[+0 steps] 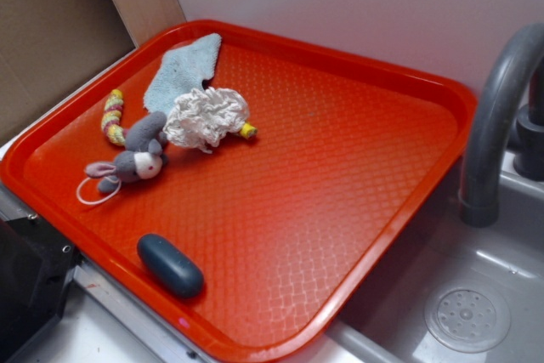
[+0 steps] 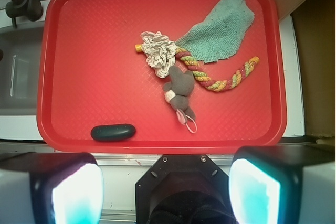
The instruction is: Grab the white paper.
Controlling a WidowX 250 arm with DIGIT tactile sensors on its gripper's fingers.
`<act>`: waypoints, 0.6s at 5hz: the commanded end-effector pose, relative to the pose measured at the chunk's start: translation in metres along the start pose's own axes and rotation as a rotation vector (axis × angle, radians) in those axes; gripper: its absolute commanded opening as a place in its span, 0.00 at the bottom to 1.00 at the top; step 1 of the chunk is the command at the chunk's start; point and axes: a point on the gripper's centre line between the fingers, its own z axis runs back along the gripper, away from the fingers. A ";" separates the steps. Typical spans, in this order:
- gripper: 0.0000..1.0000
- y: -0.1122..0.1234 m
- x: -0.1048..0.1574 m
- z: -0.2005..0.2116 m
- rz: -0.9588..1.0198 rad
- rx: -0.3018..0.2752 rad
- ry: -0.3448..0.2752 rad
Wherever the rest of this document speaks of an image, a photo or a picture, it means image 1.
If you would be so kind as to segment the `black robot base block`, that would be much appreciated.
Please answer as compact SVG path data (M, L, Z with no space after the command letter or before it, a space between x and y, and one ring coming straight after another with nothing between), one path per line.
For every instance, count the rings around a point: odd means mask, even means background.
M13 362L63 317L79 251L36 214L1 223L1 361Z

